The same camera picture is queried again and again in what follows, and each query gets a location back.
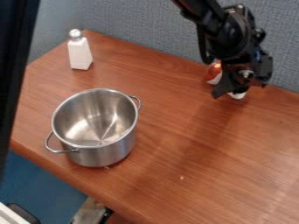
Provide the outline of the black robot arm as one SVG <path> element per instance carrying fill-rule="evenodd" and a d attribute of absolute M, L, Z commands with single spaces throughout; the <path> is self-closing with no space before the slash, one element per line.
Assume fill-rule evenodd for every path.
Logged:
<path fill-rule="evenodd" d="M 269 84 L 274 72 L 274 57 L 262 47 L 268 33 L 250 8 L 242 3 L 224 7 L 218 0 L 173 2 L 196 23 L 202 62 L 221 65 L 212 96 L 244 99 L 252 87 Z"/>

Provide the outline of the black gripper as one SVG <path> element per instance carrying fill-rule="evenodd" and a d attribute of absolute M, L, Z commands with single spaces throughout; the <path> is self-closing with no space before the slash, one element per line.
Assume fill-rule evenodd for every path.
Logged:
<path fill-rule="evenodd" d="M 225 60 L 222 69 L 224 77 L 212 92 L 216 99 L 229 92 L 246 93 L 253 86 L 264 88 L 273 78 L 274 58 L 260 49 L 250 56 Z"/>

